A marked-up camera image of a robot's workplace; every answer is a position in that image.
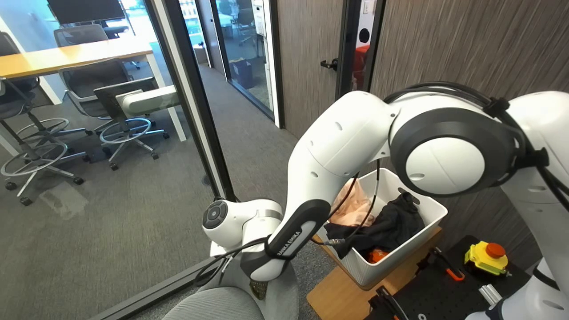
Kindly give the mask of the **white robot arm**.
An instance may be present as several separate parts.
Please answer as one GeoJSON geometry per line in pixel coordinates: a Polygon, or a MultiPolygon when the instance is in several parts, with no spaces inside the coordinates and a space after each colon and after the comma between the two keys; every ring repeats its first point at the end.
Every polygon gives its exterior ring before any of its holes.
{"type": "Polygon", "coordinates": [[[540,90],[513,99],[469,97],[417,85],[383,99],[351,90],[298,138],[287,160],[282,206],[216,201],[202,218],[209,240],[243,245],[241,270],[277,279],[327,220],[355,172],[387,158],[401,185],[430,197],[499,186],[533,234],[542,259],[515,293],[471,320],[567,320],[569,94],[540,90]]]}

